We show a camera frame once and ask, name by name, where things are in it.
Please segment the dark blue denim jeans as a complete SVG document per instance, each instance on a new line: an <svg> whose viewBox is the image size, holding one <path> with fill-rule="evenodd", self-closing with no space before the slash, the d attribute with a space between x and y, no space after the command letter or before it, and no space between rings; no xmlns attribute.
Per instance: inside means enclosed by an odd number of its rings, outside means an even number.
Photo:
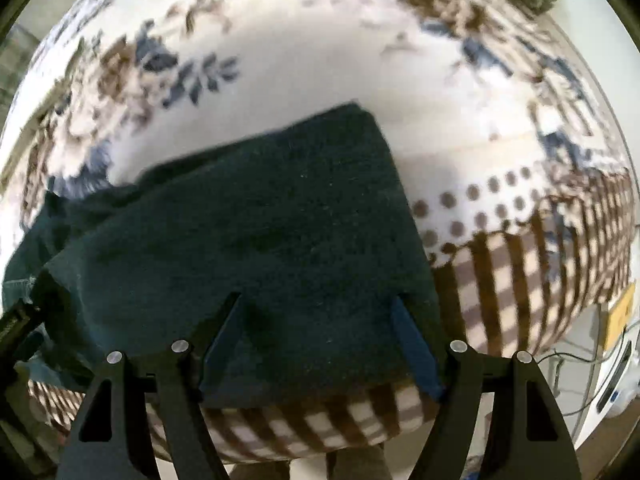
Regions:
<svg viewBox="0 0 640 480"><path fill-rule="evenodd" d="M43 366L190 340L211 408L416 378L442 392L437 295L390 149L349 103L84 198L52 192L2 284L46 316Z"/></svg>

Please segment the white bedside cabinet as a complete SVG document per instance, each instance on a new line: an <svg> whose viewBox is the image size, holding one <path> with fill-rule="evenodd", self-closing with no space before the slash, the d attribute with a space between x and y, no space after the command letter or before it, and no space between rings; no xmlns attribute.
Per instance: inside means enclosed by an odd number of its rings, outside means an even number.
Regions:
<svg viewBox="0 0 640 480"><path fill-rule="evenodd" d="M617 300L582 312L567 333L539 359L576 448L605 417L623 411L627 391L634 386L631 376L639 366L637 284L634 313L616 345L604 352L602 316Z"/></svg>

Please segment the floral bed with checked border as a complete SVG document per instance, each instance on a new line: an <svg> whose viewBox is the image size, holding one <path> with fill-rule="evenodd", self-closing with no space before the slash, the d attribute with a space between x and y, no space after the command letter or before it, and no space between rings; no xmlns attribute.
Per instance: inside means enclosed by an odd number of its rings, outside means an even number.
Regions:
<svg viewBox="0 0 640 480"><path fill-rule="evenodd" d="M573 58L510 0L78 0L3 126L2 284L49 193L132 185L354 103L390 149L447 333L488 356L544 351L624 292L636 230L634 178ZM63 384L42 333L8 433L57 456L94 366ZM380 444L436 405L411 377L202 411L239 464Z"/></svg>

